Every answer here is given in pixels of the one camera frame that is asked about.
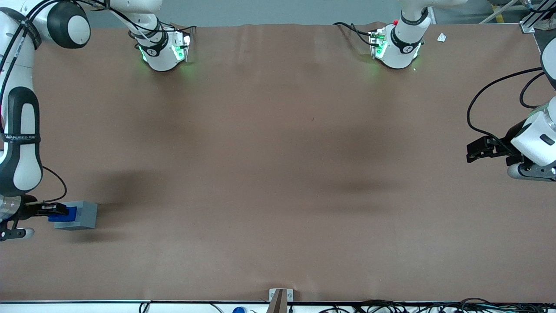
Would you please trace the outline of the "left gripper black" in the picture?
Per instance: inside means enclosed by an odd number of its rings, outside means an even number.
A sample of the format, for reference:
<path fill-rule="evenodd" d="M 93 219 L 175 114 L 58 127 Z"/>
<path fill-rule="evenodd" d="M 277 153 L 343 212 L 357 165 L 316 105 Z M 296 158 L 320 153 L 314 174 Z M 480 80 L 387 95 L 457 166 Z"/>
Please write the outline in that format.
<path fill-rule="evenodd" d="M 512 126 L 503 137 L 483 136 L 467 144 L 467 163 L 475 162 L 482 158 L 523 159 L 524 155 L 511 143 L 520 133 L 526 120 Z"/>

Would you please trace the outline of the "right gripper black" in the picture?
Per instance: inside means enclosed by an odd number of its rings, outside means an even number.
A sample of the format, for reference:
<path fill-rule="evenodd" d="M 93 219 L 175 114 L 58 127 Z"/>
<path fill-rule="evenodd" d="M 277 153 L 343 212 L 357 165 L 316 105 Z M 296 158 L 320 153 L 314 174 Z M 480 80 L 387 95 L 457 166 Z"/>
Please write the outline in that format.
<path fill-rule="evenodd" d="M 19 219 L 27 220 L 33 216 L 67 216 L 67 206 L 62 203 L 44 203 L 38 200 L 25 200 L 19 207 Z"/>

